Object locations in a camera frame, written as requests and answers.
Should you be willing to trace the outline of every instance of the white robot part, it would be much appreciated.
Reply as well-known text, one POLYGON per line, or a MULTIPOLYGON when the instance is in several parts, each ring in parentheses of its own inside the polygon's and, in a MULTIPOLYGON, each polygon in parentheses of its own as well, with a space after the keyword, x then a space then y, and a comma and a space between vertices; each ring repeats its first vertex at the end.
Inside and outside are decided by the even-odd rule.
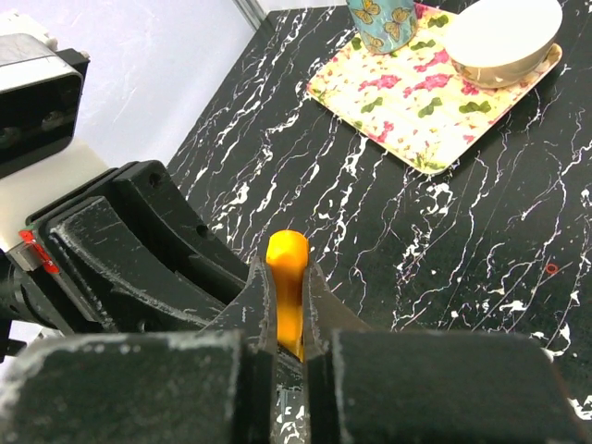
POLYGON ((65 194, 107 171, 107 165, 83 141, 0 179, 0 250, 22 243, 25 220, 65 194))
POLYGON ((52 51, 57 51, 57 39, 40 23, 17 10, 0 13, 0 35, 29 34, 52 51))

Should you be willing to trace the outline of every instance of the small red object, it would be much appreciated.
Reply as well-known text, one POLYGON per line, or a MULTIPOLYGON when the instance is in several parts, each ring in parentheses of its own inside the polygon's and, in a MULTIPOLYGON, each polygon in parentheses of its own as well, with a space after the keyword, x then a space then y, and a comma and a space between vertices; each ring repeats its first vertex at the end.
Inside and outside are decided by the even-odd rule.
POLYGON ((554 275, 559 271, 559 267, 555 264, 547 264, 547 266, 545 267, 545 271, 550 275, 554 275))
POLYGON ((18 232, 19 236, 27 245, 31 245, 35 251, 41 256, 43 261, 43 269, 47 273, 57 274, 59 273, 59 268, 54 264, 52 258, 49 257, 49 254, 43 249, 41 245, 37 243, 37 240, 33 237, 33 232, 30 229, 22 229, 18 232))

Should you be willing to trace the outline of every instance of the orange cylindrical object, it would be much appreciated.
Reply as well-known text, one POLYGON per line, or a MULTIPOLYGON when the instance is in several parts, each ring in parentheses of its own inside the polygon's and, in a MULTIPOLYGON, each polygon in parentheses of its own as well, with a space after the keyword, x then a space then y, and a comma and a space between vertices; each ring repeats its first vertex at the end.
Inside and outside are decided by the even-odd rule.
POLYGON ((277 342, 302 360, 302 279, 308 240, 297 231, 279 231, 269 239, 266 261, 276 284, 277 342))

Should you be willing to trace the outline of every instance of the red ring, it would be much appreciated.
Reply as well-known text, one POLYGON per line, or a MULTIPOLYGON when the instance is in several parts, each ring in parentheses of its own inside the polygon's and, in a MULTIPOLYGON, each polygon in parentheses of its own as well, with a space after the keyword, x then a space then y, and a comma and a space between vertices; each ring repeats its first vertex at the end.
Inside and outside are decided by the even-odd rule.
POLYGON ((559 267, 556 266, 555 264, 548 264, 545 267, 545 271, 547 273, 549 273, 550 275, 554 275, 555 273, 557 273, 559 271, 559 267))

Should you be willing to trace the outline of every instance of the butterfly cup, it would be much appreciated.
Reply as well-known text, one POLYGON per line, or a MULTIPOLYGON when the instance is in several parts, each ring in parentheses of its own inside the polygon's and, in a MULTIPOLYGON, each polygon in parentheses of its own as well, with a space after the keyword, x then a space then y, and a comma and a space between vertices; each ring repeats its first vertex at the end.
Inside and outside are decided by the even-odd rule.
POLYGON ((417 31, 413 0, 347 0, 365 47, 387 54, 407 44, 417 31))

